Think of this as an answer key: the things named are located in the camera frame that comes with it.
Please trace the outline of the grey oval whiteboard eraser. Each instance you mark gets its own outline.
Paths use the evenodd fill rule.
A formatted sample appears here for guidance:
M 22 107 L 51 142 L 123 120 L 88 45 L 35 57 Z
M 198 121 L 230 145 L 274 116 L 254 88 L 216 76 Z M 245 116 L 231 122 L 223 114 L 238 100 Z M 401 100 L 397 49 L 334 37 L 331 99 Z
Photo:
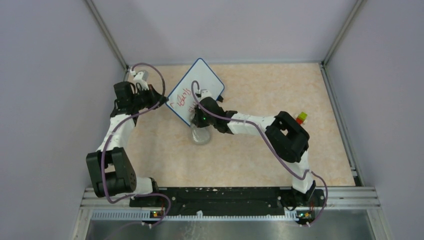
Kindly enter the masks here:
M 191 139 L 196 145 L 206 145 L 211 141 L 211 133 L 207 127 L 199 128 L 194 123 L 195 114 L 190 116 Z

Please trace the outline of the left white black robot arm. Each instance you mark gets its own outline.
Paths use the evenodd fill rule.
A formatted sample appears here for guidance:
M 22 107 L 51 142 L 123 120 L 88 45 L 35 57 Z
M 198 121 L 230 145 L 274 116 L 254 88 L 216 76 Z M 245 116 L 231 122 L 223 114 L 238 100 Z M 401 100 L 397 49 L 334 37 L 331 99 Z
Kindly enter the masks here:
M 98 149 L 86 156 L 92 187 L 99 198 L 136 190 L 136 173 L 125 148 L 137 125 L 137 114 L 143 109 L 157 109 L 168 100 L 151 84 L 146 89 L 140 82 L 119 82 L 113 87 L 116 99 L 108 131 Z

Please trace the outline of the blue framed small whiteboard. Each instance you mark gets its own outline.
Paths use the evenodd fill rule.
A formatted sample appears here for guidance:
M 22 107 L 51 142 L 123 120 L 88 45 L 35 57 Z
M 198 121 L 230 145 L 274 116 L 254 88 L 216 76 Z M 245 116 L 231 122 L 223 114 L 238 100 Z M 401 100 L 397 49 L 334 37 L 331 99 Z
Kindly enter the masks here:
M 225 85 L 202 58 L 198 58 L 167 96 L 166 106 L 187 126 L 191 124 L 198 90 L 207 90 L 217 100 Z

